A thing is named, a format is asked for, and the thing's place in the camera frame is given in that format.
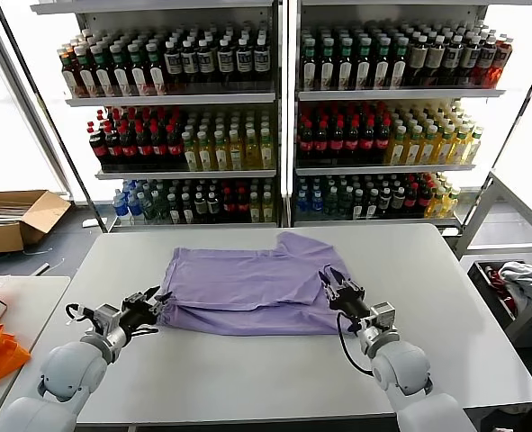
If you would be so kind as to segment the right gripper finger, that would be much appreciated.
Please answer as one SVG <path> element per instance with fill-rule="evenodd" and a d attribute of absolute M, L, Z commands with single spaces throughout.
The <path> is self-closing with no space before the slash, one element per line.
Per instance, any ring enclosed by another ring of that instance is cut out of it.
<path fill-rule="evenodd" d="M 351 278 L 346 277 L 344 274 L 342 274 L 339 270 L 335 269 L 334 267 L 330 268 L 330 272 L 332 273 L 335 281 L 338 283 L 338 286 L 341 289 L 349 289 L 351 291 L 360 292 L 360 293 L 364 291 L 363 287 L 358 285 Z"/>
<path fill-rule="evenodd" d="M 338 298 L 336 292 L 334 291 L 332 285 L 331 285 L 331 279 L 329 276 L 326 275 L 325 272 L 319 271 L 319 278 L 322 283 L 323 290 L 326 294 L 326 297 L 328 300 L 336 300 Z"/>

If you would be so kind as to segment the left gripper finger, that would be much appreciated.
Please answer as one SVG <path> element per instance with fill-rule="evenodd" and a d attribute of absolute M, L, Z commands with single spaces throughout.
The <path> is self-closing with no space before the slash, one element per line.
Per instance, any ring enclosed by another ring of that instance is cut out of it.
<path fill-rule="evenodd" d="M 150 287 L 145 292 L 136 292 L 131 296 L 131 303 L 147 303 L 158 290 L 158 287 Z"/>
<path fill-rule="evenodd" d="M 166 292 L 164 294 L 155 295 L 154 296 L 154 303 L 149 308 L 149 311 L 153 315 L 160 315 L 162 313 L 163 309 L 165 308 L 165 305 L 171 299 L 171 297 L 172 297 L 172 293 L 171 292 Z"/>

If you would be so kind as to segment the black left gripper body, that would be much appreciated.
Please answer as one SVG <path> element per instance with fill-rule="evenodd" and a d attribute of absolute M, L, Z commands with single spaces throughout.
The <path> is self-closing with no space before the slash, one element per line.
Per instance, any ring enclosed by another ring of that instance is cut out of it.
<path fill-rule="evenodd" d="M 157 320 L 154 306 L 146 301 L 125 301 L 122 304 L 120 327 L 125 334 L 133 334 L 143 325 L 154 325 Z"/>

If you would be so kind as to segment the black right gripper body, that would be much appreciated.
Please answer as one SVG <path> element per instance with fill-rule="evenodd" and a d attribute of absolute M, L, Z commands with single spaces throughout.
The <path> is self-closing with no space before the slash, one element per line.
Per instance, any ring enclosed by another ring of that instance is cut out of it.
<path fill-rule="evenodd" d="M 329 300 L 329 307 L 334 311 L 341 311 L 350 320 L 361 320 L 370 315 L 370 310 L 365 305 L 364 298 L 364 290 L 338 289 L 335 298 Z"/>

